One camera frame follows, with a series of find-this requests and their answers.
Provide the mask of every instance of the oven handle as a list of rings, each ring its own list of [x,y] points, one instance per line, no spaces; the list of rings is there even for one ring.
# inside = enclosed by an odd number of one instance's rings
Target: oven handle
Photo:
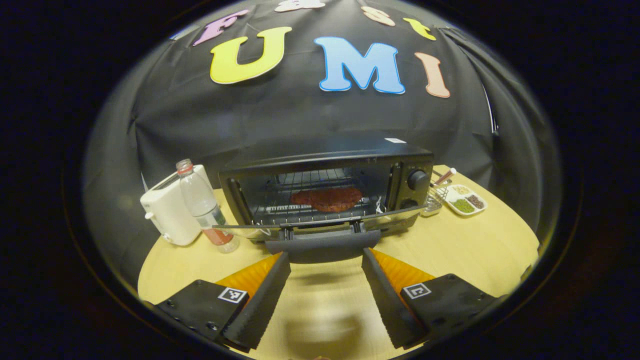
[[[374,247],[380,241],[380,230],[364,231],[363,224],[354,224],[360,231],[332,231],[319,234],[295,234],[290,229],[280,231],[280,240],[265,241],[272,254],[288,252],[289,261],[298,264],[328,263],[362,255],[362,249]]]

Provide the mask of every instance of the steak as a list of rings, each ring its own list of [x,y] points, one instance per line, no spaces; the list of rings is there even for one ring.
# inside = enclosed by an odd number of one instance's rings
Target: steak
[[[351,209],[362,199],[362,192],[356,188],[335,188],[304,190],[291,195],[291,202],[297,205],[311,205],[325,213],[340,213]]]

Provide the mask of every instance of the wooden table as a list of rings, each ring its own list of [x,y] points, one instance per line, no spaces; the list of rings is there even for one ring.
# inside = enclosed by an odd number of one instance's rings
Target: wooden table
[[[444,174],[449,168],[437,165]],[[465,218],[444,205],[432,217],[418,217],[409,231],[383,237],[376,250],[436,277],[454,273],[499,297],[515,289],[538,258],[538,239],[511,208],[458,173],[487,203]],[[214,190],[222,212],[234,222],[222,190]],[[140,271],[138,293],[158,304],[196,279],[216,282],[270,256],[263,245],[241,238],[240,247],[221,254],[201,234],[186,247],[160,237]],[[394,349],[380,318],[362,257],[321,264],[291,264],[291,275],[257,350],[256,359],[389,359],[410,350]]]

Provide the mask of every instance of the blue letter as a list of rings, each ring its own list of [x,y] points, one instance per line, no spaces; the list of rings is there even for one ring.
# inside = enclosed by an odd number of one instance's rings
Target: blue letter
[[[351,82],[344,77],[344,69],[351,73],[358,87],[366,89],[378,71],[378,79],[373,88],[379,92],[403,94],[396,65],[398,50],[387,44],[373,43],[363,57],[351,43],[339,37],[320,37],[314,42],[324,49],[326,78],[320,82],[324,91],[345,91],[351,88]]]

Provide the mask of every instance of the wire basket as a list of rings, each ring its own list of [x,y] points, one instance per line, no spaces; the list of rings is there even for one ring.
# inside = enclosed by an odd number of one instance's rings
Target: wire basket
[[[438,177],[442,176],[438,172],[434,171],[433,173]],[[427,198],[424,200],[427,207],[420,213],[422,216],[430,217],[440,212],[442,205],[447,198],[447,193],[449,192],[448,186],[451,185],[451,183],[451,179],[447,179],[440,185],[435,185],[433,183],[429,185],[429,193]]]

